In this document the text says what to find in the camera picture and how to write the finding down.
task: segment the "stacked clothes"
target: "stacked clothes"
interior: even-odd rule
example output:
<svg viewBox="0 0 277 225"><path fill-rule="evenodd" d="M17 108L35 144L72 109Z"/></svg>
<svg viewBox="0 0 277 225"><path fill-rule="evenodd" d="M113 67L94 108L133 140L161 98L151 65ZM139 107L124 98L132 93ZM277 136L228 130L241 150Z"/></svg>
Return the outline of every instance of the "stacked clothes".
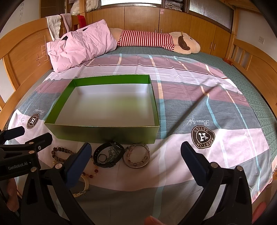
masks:
<svg viewBox="0 0 277 225"><path fill-rule="evenodd" d="M183 11L183 0L165 0L165 8L166 9L174 9L177 11Z"/></svg>

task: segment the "red and white striped shirt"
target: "red and white striped shirt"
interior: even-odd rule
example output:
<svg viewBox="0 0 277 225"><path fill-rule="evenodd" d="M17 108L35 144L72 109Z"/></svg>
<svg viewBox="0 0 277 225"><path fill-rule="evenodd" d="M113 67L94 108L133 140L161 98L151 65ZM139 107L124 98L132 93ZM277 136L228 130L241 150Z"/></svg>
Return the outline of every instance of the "red and white striped shirt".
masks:
<svg viewBox="0 0 277 225"><path fill-rule="evenodd" d="M146 31L123 30L117 46L162 47L174 51L174 42L170 34Z"/></svg>

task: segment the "green box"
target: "green box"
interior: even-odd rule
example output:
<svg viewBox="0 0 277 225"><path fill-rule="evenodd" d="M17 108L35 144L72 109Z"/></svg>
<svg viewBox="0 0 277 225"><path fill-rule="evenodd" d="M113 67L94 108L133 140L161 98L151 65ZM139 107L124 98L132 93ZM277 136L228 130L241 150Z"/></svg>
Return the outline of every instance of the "green box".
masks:
<svg viewBox="0 0 277 225"><path fill-rule="evenodd" d="M45 125L59 139L152 144L160 124L149 75L73 79Z"/></svg>

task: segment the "human hand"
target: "human hand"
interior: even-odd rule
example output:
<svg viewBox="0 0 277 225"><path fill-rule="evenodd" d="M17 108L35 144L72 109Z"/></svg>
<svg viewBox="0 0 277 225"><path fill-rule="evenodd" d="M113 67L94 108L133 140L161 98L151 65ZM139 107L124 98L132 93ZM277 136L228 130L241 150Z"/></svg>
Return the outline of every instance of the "human hand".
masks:
<svg viewBox="0 0 277 225"><path fill-rule="evenodd" d="M14 178L9 179L7 185L7 193L9 195L9 199L7 202L7 207L9 210L15 212L19 208L19 202L17 198L17 186Z"/></svg>
<svg viewBox="0 0 277 225"><path fill-rule="evenodd" d="M144 220L144 225L165 225L165 224L159 221L158 219L156 219L155 217L148 216Z"/></svg>

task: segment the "green bedspread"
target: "green bedspread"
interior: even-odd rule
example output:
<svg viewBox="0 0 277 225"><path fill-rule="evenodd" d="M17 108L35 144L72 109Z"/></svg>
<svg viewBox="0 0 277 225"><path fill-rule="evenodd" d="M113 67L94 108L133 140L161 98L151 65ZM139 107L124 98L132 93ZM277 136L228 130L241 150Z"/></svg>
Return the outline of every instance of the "green bedspread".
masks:
<svg viewBox="0 0 277 225"><path fill-rule="evenodd" d="M230 66L224 62L221 58L208 55L205 53L182 55L172 51L165 50L163 48L155 47L117 47L115 51L109 52L108 54L149 54L149 55L168 55L178 57L188 57L210 66L219 68L223 73L229 77L238 87L238 89L246 97L249 105L255 112L270 147L271 159L273 160L277 155L277 132L276 125L277 121L264 101L262 96L256 90L256 88L233 66Z"/></svg>

